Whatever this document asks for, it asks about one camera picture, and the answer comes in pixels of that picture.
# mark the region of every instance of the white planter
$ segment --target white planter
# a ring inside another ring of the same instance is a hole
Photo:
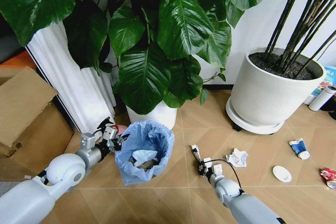
[[[175,125],[177,109],[168,107],[163,101],[161,101],[154,110],[147,115],[139,115],[130,107],[126,106],[126,108],[131,123],[151,120],[165,125],[170,130]]]
[[[264,51],[265,48],[257,48],[246,53],[232,89],[231,104],[246,122],[267,126],[289,118],[324,80],[326,71],[313,61],[307,69],[318,76],[317,79],[302,81],[280,77],[261,70],[250,61],[249,55]],[[275,48],[273,53],[281,55],[283,49]],[[298,58],[300,63],[306,60],[303,55]]]

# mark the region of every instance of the trash bag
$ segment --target trash bag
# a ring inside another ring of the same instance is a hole
[[[174,134],[166,126],[153,122],[142,121],[132,123],[123,133],[130,134],[123,143],[121,151],[115,153],[115,163],[125,185],[143,184],[153,176],[159,176],[167,166],[174,145]],[[157,151],[159,164],[150,169],[135,167],[129,160],[137,150]]]

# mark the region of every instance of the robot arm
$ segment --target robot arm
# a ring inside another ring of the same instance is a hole
[[[102,138],[90,133],[82,134],[80,149],[75,154],[62,154],[33,179],[12,188],[0,198],[0,223],[40,223],[53,209],[64,193],[79,184],[91,169],[110,153],[121,150],[128,135],[117,136],[117,126],[99,126]]]
[[[236,182],[226,179],[221,164],[213,163],[209,157],[201,161],[200,151],[196,145],[192,145],[192,151],[198,161],[200,175],[208,178],[219,201],[230,209],[239,224],[285,223],[259,199],[245,193]]]
[[[64,193],[73,189],[104,157],[120,151],[128,135],[117,137],[116,126],[106,126],[109,118],[99,125],[102,138],[90,133],[81,136],[80,149],[75,154],[62,154],[33,179],[12,188],[0,198],[0,223],[26,224],[41,222]],[[239,224],[285,223],[260,200],[246,194],[240,186],[223,175],[222,166],[210,158],[201,160],[198,147],[192,146],[200,175],[206,176],[218,199],[230,209]]]

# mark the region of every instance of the white curtain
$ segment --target white curtain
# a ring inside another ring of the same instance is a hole
[[[39,30],[27,49],[81,132],[93,132],[106,117],[113,121],[116,105],[111,74],[79,69],[68,50],[63,23]]]

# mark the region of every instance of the black cable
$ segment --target black cable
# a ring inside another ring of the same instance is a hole
[[[95,132],[93,132],[93,135],[95,135],[97,132],[101,131],[101,129],[96,130]]]
[[[235,173],[236,178],[237,178],[237,180],[238,180],[239,187],[242,189],[241,184],[240,184],[240,181],[239,181],[239,178],[238,178],[238,175],[237,175],[235,169],[233,168],[232,164],[230,164],[228,161],[226,161],[226,160],[224,160],[224,159],[213,159],[213,160],[209,160],[209,161],[206,161],[206,162],[204,162],[204,161],[202,161],[202,162],[205,164],[205,163],[209,163],[209,162],[212,162],[212,161],[223,161],[223,162],[225,162],[226,164],[228,164],[228,165],[232,168],[233,172]]]

